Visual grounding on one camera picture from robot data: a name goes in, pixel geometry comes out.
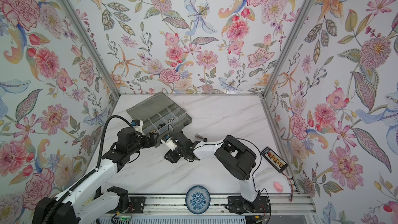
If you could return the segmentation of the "silver hex bolt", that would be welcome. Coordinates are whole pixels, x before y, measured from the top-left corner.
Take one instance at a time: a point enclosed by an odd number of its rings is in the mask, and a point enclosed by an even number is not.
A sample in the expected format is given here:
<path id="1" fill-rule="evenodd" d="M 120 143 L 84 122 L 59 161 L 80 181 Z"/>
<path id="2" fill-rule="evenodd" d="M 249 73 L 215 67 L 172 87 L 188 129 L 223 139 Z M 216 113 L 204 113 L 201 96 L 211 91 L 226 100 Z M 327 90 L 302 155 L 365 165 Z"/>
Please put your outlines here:
<path id="1" fill-rule="evenodd" d="M 199 135 L 199 134 L 196 134 L 195 137 L 196 137 L 197 139 L 200 139 L 200 140 L 202 140 L 202 139 L 204 138 L 203 136 L 201 136 L 201 135 Z"/>

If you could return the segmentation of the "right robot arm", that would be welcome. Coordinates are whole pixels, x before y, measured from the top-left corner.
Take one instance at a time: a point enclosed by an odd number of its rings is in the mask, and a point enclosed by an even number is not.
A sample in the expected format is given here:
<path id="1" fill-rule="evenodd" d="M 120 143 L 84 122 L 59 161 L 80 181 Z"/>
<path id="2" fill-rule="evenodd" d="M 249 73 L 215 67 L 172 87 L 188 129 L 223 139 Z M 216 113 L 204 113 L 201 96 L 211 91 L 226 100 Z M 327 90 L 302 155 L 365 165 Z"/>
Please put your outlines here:
<path id="1" fill-rule="evenodd" d="M 255 211 L 255 203 L 260 199 L 253 176 L 257 155 L 240 140 L 228 135 L 218 142 L 192 142 L 180 131 L 165 135 L 161 143 L 169 148 L 164 158 L 170 163 L 177 163 L 180 158 L 188 162 L 217 159 L 239 181 L 239 205 L 249 212 Z"/>

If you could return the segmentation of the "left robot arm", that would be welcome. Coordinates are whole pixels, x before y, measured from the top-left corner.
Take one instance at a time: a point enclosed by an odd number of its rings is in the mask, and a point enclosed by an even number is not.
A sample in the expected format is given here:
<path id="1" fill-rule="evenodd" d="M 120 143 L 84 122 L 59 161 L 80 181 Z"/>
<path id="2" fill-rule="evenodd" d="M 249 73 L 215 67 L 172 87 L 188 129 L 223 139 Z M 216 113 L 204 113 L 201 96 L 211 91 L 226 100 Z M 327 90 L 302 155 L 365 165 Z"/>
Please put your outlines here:
<path id="1" fill-rule="evenodd" d="M 112 186 L 93 201 L 101 186 L 130 162 L 131 155 L 157 144 L 158 134 L 143 132 L 144 122 L 133 120 L 117 134 L 117 141 L 106 154 L 99 154 L 97 164 L 81 179 L 53 198 L 45 197 L 34 210 L 34 224 L 90 224 L 102 215 L 124 212 L 131 206 L 127 190 Z"/>

